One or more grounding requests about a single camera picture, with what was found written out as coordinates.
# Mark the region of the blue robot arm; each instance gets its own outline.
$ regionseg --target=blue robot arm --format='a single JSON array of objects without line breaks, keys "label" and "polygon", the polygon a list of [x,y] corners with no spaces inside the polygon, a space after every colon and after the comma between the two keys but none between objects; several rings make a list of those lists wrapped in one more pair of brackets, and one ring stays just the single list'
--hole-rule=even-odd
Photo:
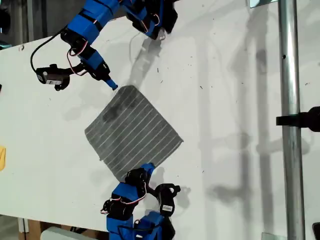
[{"label": "blue robot arm", "polygon": [[57,65],[52,64],[50,67],[35,70],[33,66],[35,52],[56,37],[58,35],[56,34],[32,53],[31,67],[42,84],[55,85],[54,88],[57,91],[63,90],[69,85],[71,74],[78,75],[83,70],[94,79],[103,80],[112,90],[115,90],[118,85],[111,79],[108,65],[97,50],[91,47],[91,44],[99,36],[103,27],[113,19],[120,7],[126,11],[127,18],[132,21],[133,27],[148,37],[156,39],[160,29],[171,33],[178,18],[173,1],[86,0],[81,12],[58,33],[61,39],[70,45],[67,55],[78,56],[81,63],[67,69],[58,68]]},{"label": "blue robot arm", "polygon": [[[180,187],[161,184],[156,189],[149,187],[150,177],[155,169],[152,163],[127,173],[125,182],[120,182],[101,210],[107,214],[106,228],[110,240],[135,240],[139,235],[143,240],[171,240],[175,229],[169,217],[174,213],[174,197]],[[151,211],[140,220],[133,222],[133,211],[147,194],[156,197],[160,212]]]}]

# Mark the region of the white table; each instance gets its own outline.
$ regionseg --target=white table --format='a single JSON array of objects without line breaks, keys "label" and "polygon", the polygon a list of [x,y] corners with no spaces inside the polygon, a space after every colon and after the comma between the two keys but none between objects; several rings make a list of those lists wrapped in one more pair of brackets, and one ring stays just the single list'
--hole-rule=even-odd
[{"label": "white table", "polygon": [[[158,55],[139,54],[145,37],[125,18],[93,44],[119,86],[136,85],[184,140],[151,179],[183,189],[172,217],[177,240],[286,235],[277,6],[182,0]],[[319,11],[319,1],[298,1],[302,111],[320,104]],[[105,231],[99,211],[117,180],[84,130],[116,93],[88,74],[60,92],[40,84],[29,58],[43,41],[0,51],[0,214]],[[57,37],[35,67],[67,68],[68,49]],[[320,134],[304,129],[302,138],[309,240],[320,221]],[[149,196],[134,217],[156,208]]]}]

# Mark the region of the floor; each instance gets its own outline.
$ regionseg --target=floor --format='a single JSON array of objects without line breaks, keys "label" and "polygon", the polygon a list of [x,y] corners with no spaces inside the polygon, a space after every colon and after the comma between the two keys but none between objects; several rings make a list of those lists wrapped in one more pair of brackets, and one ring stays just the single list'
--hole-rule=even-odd
[{"label": "floor", "polygon": [[0,216],[1,240],[19,240],[18,220],[16,217]]},{"label": "floor", "polygon": [[[41,233],[50,227],[62,228],[70,230],[70,226],[53,224],[48,222],[40,222],[35,220],[28,220],[29,232],[19,232],[18,219],[12,216],[0,215],[0,239],[1,240],[40,240]],[[95,230],[86,230],[82,235],[97,239],[97,240],[108,240],[108,233]]]}]

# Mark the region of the gray towel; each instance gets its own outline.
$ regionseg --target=gray towel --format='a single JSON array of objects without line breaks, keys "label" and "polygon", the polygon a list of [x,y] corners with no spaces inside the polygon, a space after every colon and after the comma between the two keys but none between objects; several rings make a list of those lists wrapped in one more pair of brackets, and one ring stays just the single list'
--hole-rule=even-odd
[{"label": "gray towel", "polygon": [[146,97],[131,85],[120,88],[84,132],[100,160],[119,181],[142,164],[160,165],[183,142]]}]

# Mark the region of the silver pole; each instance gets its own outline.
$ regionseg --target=silver pole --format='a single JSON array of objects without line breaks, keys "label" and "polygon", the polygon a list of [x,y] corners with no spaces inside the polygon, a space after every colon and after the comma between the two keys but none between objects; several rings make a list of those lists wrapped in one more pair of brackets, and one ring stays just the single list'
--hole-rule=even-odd
[{"label": "silver pole", "polygon": [[[282,115],[300,112],[296,0],[278,0]],[[288,240],[305,240],[301,130],[283,126],[283,161]]]}]

